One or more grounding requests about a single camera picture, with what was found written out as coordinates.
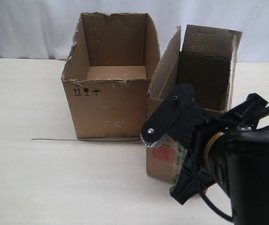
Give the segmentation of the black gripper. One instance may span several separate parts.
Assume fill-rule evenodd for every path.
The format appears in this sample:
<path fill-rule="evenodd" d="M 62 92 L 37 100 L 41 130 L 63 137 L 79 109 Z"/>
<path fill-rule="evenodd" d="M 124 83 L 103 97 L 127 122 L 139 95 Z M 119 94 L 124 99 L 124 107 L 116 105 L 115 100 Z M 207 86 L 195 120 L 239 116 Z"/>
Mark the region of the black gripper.
<path fill-rule="evenodd" d="M 231 110 L 214 116 L 194 101 L 194 89 L 187 83 L 179 84 L 172 96 L 165 100 L 148 99 L 147 121 L 141 129 L 141 140 L 146 147 L 156 148 L 169 136 L 179 142 L 188 153 L 170 195 L 184 204 L 194 195 L 215 182 L 206 171 L 206 145 L 226 130 L 235 130 L 239 123 L 264 109 L 268 102 L 256 93 Z"/>

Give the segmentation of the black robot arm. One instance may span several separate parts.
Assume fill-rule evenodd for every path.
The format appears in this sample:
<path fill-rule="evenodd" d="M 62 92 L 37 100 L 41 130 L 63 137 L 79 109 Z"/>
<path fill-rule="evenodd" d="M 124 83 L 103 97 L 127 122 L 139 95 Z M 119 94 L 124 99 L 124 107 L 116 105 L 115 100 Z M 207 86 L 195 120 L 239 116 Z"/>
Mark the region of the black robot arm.
<path fill-rule="evenodd" d="M 218 116 L 194 101 L 191 84 L 177 85 L 141 129 L 145 146 L 167 137 L 187 150 L 170 195 L 195 195 L 235 225 L 269 225 L 269 104 L 257 93 Z"/>

